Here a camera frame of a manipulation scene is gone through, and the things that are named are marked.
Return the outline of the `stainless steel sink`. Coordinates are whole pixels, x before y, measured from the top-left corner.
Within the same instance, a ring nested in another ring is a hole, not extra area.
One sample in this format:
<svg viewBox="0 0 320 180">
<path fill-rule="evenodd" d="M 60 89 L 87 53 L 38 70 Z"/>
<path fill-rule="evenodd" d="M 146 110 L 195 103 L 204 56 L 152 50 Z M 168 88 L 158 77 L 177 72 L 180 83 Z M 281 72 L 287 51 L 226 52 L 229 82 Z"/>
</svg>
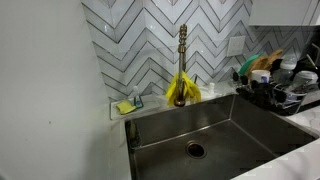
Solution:
<svg viewBox="0 0 320 180">
<path fill-rule="evenodd" d="M 125 122 L 133 180 L 230 180 L 319 138 L 239 95 Z"/>
</svg>

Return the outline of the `yellow rubber gloves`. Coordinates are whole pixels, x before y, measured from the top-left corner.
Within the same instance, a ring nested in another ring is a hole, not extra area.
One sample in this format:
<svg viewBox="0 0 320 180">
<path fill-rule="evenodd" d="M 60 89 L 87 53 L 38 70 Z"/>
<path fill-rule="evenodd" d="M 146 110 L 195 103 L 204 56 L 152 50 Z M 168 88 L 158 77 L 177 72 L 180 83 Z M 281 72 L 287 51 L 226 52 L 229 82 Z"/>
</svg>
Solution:
<svg viewBox="0 0 320 180">
<path fill-rule="evenodd" d="M 190 80 L 184 71 L 175 74 L 166 94 L 169 106 L 183 107 L 187 100 L 191 103 L 201 101 L 201 93 L 198 86 Z"/>
</svg>

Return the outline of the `brass kitchen faucet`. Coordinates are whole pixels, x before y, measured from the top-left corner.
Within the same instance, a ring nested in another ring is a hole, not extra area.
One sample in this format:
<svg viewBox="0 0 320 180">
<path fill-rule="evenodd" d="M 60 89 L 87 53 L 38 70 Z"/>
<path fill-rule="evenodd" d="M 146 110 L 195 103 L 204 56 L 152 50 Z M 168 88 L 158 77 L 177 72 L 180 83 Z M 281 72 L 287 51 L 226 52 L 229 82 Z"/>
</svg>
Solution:
<svg viewBox="0 0 320 180">
<path fill-rule="evenodd" d="M 177 79 L 176 99 L 175 99 L 175 105 L 177 107 L 183 107 L 185 105 L 185 98 L 183 95 L 184 80 L 183 80 L 182 74 L 185 69 L 186 39 L 187 39 L 187 25 L 182 24 L 179 29 L 179 46 L 178 46 L 179 69 L 178 69 L 178 79 Z"/>
</svg>

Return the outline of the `clear soap bottle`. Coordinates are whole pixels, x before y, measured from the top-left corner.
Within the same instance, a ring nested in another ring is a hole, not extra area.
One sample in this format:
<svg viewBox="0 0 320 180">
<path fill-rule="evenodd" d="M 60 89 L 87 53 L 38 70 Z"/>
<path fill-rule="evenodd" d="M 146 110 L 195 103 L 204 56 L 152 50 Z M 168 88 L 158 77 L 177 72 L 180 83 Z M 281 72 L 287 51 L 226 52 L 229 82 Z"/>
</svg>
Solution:
<svg viewBox="0 0 320 180">
<path fill-rule="evenodd" d="M 137 86 L 133 87 L 133 98 L 134 98 L 134 105 L 137 108 L 143 108 L 144 104 L 142 102 L 140 93 L 139 93 L 139 88 Z"/>
</svg>

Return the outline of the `yellow sponge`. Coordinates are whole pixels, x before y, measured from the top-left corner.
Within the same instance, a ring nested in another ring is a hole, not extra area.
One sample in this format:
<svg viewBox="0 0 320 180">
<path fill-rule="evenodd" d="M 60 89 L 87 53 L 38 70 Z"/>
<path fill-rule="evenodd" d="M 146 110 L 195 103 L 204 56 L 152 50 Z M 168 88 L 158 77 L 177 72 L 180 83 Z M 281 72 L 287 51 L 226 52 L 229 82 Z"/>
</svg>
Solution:
<svg viewBox="0 0 320 180">
<path fill-rule="evenodd" d="M 136 109 L 128 100 L 122 101 L 116 105 L 121 115 L 128 114 Z"/>
</svg>

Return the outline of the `small white bottle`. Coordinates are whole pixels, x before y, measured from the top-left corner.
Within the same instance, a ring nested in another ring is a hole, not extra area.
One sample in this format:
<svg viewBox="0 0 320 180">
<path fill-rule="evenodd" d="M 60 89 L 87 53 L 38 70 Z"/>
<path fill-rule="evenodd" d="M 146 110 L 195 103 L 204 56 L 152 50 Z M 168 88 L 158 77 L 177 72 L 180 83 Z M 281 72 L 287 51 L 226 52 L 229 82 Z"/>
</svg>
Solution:
<svg viewBox="0 0 320 180">
<path fill-rule="evenodd" d="M 214 89 L 215 89 L 215 83 L 209 83 L 208 85 L 208 92 L 209 94 L 214 94 Z"/>
</svg>

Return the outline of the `green plate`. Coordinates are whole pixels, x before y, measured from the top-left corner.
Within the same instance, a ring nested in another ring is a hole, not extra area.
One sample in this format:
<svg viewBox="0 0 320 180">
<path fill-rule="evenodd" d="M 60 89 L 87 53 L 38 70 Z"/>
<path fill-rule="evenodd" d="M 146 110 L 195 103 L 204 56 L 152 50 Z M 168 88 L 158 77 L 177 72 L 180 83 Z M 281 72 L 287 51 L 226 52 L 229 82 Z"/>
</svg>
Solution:
<svg viewBox="0 0 320 180">
<path fill-rule="evenodd" d="M 258 57 L 260 57 L 262 55 L 262 53 L 259 54 L 255 54 L 253 56 L 251 56 L 249 59 L 247 59 L 247 61 L 244 63 L 244 65 L 241 67 L 241 69 L 239 70 L 239 74 L 240 75 L 244 75 L 248 69 L 248 67 L 251 65 L 251 63 L 256 60 Z"/>
</svg>

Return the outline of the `white mug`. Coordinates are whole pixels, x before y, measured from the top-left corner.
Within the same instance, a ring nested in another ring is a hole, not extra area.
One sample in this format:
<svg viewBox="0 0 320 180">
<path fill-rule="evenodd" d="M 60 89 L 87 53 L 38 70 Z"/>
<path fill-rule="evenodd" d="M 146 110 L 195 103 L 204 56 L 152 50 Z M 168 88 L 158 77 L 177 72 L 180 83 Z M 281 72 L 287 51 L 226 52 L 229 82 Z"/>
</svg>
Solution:
<svg viewBox="0 0 320 180">
<path fill-rule="evenodd" d="M 258 83 L 268 83 L 269 78 L 270 72 L 268 70 L 253 70 L 251 73 L 251 79 Z"/>
</svg>

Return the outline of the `wooden plate in rack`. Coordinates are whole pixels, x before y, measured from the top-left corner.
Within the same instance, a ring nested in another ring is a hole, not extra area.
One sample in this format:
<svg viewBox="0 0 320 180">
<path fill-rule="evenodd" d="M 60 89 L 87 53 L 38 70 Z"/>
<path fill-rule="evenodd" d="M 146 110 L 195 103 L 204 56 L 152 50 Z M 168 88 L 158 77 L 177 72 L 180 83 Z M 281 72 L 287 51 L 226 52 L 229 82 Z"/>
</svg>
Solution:
<svg viewBox="0 0 320 180">
<path fill-rule="evenodd" d="M 254 60 L 250 66 L 248 67 L 245 75 L 250 77 L 253 70 L 270 70 L 272 68 L 272 64 L 275 60 L 281 57 L 283 53 L 282 49 L 277 49 L 269 56 L 260 56 L 256 60 Z"/>
</svg>

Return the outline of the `stainless steel dish rack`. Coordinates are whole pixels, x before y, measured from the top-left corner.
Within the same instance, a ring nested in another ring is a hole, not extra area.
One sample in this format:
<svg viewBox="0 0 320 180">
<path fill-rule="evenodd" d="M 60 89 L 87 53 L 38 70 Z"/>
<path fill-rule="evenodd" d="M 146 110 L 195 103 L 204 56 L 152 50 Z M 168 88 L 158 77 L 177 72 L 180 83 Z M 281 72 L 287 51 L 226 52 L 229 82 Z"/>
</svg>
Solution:
<svg viewBox="0 0 320 180">
<path fill-rule="evenodd" d="M 282 116 L 290 116 L 319 105 L 319 84 L 303 84 L 293 91 L 275 82 L 249 81 L 245 75 L 234 72 L 236 92 L 253 104 Z"/>
</svg>

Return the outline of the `baby bottle with white cap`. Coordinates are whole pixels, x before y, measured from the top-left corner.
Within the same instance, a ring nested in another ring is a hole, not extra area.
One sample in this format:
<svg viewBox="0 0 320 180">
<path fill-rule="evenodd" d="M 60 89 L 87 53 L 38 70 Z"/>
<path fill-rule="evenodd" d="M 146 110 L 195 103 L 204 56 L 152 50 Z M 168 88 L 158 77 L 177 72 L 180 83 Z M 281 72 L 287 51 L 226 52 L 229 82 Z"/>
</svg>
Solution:
<svg viewBox="0 0 320 180">
<path fill-rule="evenodd" d="M 293 70 L 297 65 L 295 57 L 286 57 L 280 63 L 280 68 L 273 74 L 273 79 L 276 83 L 287 84 L 293 75 Z"/>
</svg>

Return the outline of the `white upper cabinet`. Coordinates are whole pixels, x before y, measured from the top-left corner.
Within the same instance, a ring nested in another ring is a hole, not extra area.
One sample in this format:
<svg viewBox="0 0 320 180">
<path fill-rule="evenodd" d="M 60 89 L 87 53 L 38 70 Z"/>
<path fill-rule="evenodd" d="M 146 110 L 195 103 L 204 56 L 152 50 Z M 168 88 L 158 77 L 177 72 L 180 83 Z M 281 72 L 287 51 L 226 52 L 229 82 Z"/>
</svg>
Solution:
<svg viewBox="0 0 320 180">
<path fill-rule="evenodd" d="M 250 26 L 318 26 L 320 0 L 252 0 Z"/>
</svg>

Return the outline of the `clear glass bowl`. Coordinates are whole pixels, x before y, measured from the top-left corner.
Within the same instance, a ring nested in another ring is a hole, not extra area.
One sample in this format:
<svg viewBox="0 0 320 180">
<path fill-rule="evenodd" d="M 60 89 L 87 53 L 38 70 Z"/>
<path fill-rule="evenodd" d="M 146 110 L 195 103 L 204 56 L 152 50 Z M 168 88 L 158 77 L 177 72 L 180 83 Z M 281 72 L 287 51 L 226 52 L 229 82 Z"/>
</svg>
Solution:
<svg viewBox="0 0 320 180">
<path fill-rule="evenodd" d="M 296 88 L 300 87 L 301 85 L 311 85 L 315 84 L 318 80 L 318 75 L 312 71 L 299 71 L 293 81 L 292 84 L 289 86 L 291 91 L 295 90 Z"/>
</svg>

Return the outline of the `white wall outlet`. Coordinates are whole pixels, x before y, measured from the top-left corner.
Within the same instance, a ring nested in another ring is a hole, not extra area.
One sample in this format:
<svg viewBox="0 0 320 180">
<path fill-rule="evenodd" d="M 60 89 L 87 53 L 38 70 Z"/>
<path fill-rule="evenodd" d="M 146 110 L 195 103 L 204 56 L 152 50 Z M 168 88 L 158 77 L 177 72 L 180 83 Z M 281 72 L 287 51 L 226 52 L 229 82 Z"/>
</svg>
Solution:
<svg viewBox="0 0 320 180">
<path fill-rule="evenodd" d="M 227 56 L 241 55 L 245 44 L 245 36 L 235 36 L 229 39 Z"/>
</svg>

